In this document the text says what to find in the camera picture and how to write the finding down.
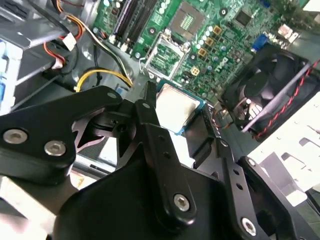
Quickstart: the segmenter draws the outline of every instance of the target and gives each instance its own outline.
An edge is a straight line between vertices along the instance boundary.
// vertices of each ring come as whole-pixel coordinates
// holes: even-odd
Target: green circuit board
[[[139,11],[151,0],[137,1],[127,32],[139,19]],[[292,28],[314,26],[313,18],[298,11],[290,0],[158,0],[154,1],[139,37],[130,42],[130,34],[113,44],[120,47],[128,41],[128,54],[133,58],[150,59],[146,70],[156,73],[177,86],[209,102],[221,94],[254,56],[252,45],[261,35],[277,31],[290,17]],[[117,22],[117,2],[100,4],[94,27],[106,35],[114,34]],[[189,43],[189,50],[181,57],[165,44],[158,44],[165,30],[170,30],[172,43]]]

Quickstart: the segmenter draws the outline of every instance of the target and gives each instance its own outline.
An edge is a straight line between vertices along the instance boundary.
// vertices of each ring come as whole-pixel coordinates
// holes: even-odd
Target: fan cable
[[[300,81],[299,85],[296,87],[296,89],[295,89],[293,95],[290,97],[289,101],[281,108],[280,111],[278,111],[278,112],[274,115],[273,118],[271,118],[271,119],[269,120],[268,125],[263,129],[263,131],[261,131],[261,132],[258,133],[256,136],[254,136],[255,139],[260,138],[262,135],[264,135],[264,134],[267,132],[267,130],[272,126],[272,124],[278,119],[278,117],[279,117],[281,114],[283,114],[283,113],[286,111],[286,109],[291,105],[291,103],[293,102],[294,98],[298,95],[300,88],[301,88],[302,85],[304,84],[305,78],[310,75],[311,70],[314,69],[314,68],[318,65],[319,62],[320,62],[320,59],[319,59],[318,61],[316,61],[316,62],[313,64],[313,66],[310,67],[310,68],[307,70],[306,74],[301,78],[301,81]]]

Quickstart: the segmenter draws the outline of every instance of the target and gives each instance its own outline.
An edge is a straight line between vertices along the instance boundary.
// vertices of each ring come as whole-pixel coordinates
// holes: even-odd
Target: dell logo
[[[220,71],[224,68],[227,62],[229,62],[229,59],[227,57],[224,57],[220,62],[219,66],[217,66],[214,71],[220,73]]]

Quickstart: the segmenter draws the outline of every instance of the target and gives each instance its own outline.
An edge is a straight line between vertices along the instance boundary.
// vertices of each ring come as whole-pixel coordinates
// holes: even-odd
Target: silver screw
[[[116,99],[117,98],[117,96],[114,94],[114,93],[112,93],[112,92],[108,92],[108,94],[107,94],[110,98],[113,98],[113,99]]]
[[[46,154],[54,157],[60,157],[66,153],[66,146],[62,141],[49,141],[44,145]]]
[[[223,140],[223,139],[221,139],[220,142],[221,142],[221,144],[222,144],[223,146],[225,146],[226,148],[229,146],[228,143],[227,143],[225,140]]]
[[[20,129],[10,129],[3,134],[3,140],[8,144],[22,144],[28,139],[28,135]]]
[[[136,53],[135,53],[135,58],[136,58],[136,59],[140,59],[140,57],[141,57],[141,54],[140,54],[139,52],[136,52]]]
[[[251,236],[256,236],[257,235],[257,230],[255,225],[248,219],[248,218],[242,218],[241,223],[245,231],[250,234]]]
[[[251,158],[248,158],[247,160],[251,166],[254,167],[256,165],[255,161],[253,161]]]
[[[146,104],[145,102],[142,104],[145,108],[149,109],[150,106],[148,104]]]
[[[180,209],[182,212],[186,212],[190,208],[188,199],[181,194],[174,195],[173,201],[174,204],[178,207],[178,209]]]

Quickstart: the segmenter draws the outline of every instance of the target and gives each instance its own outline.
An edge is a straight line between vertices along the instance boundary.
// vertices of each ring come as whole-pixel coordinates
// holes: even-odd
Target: blue port
[[[261,4],[265,7],[265,8],[270,8],[271,4],[268,0],[260,0]]]
[[[0,102],[4,99],[5,96],[6,85],[0,82]]]
[[[268,37],[264,34],[258,36],[258,38],[252,44],[252,48],[256,51],[259,51],[263,46],[268,42]]]

